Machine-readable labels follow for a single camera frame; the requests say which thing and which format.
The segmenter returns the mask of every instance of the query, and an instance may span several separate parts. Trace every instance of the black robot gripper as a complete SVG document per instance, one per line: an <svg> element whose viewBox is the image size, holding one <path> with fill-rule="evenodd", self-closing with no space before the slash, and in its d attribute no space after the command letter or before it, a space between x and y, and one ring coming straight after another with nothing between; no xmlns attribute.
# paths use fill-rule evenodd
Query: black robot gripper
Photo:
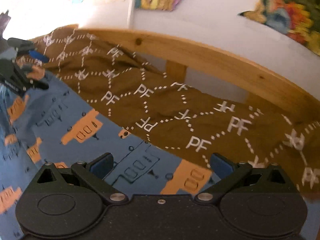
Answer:
<svg viewBox="0 0 320 240"><path fill-rule="evenodd" d="M232 166L229 176L195 197L129 200L103 181L113 167L109 153L70 168L46 163L18 201L16 217L24 240L303 240L307 207L282 168Z"/></svg>

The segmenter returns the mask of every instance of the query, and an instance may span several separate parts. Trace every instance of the bed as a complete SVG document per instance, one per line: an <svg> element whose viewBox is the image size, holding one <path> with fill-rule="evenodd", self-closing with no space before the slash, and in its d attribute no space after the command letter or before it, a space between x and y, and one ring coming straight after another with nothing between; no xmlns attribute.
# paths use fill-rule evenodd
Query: bed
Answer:
<svg viewBox="0 0 320 240"><path fill-rule="evenodd" d="M211 169L217 152L255 168L279 163L306 199L319 198L320 102L289 80L221 49L150 32L68 25L33 41L49 62L17 62L33 63L49 90L24 98L1 90L0 181L12 192L2 205L3 240L21 237L14 202L44 163L68 167L105 152L115 161L105 181L128 195L194 195L220 180ZM139 52L166 59L166 72ZM247 104L184 84L187 67L249 91ZM195 170L201 181L189 178Z"/></svg>

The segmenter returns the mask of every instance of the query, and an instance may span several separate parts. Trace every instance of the wooden bed frame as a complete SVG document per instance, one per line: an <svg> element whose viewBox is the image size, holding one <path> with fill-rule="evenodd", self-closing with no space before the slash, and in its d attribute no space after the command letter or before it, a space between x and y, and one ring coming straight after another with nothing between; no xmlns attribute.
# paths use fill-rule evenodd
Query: wooden bed frame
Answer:
<svg viewBox="0 0 320 240"><path fill-rule="evenodd" d="M222 49L139 30L81 29L107 42L167 60L166 72L178 82L184 81L187 67L191 67L247 90L249 105L269 104L304 119L320 117L320 101L308 92L279 74Z"/></svg>

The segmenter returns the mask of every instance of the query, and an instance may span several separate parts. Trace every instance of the flower painting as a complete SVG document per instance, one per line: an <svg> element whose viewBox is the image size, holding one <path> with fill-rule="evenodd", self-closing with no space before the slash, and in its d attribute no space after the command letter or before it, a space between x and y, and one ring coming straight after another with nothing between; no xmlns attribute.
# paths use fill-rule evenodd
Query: flower painting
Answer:
<svg viewBox="0 0 320 240"><path fill-rule="evenodd" d="M260 0L239 15L267 25L320 55L320 0Z"/></svg>

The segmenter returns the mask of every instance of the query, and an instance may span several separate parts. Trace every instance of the blue fabric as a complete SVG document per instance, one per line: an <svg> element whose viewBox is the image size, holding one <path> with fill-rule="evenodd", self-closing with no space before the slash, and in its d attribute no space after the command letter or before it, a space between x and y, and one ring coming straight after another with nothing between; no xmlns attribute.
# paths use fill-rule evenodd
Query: blue fabric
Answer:
<svg viewBox="0 0 320 240"><path fill-rule="evenodd" d="M132 196L135 193L160 194L182 161L132 134L120 138L118 134L123 128L99 113L90 119L96 126L102 123L96 133L90 133L92 123L89 123L84 124L78 140L66 139L65 135L76 127L76 123L95 110L52 73L47 72L42 81L49 83L48 90L28 90L22 100L4 86L0 87L0 191L6 198L0 202L2 240L23 236L15 219L15 204L4 205L8 205L14 194L15 199L19 199L19 190L26 189L45 162L64 162L69 167L76 161L90 162L110 152L114 157L114 168L104 180ZM26 105L11 124L8 111L14 102L25 102ZM9 135L15 135L18 141L5 146L5 138ZM212 173L203 189L219 180ZM187 192L180 189L178 193Z"/></svg>

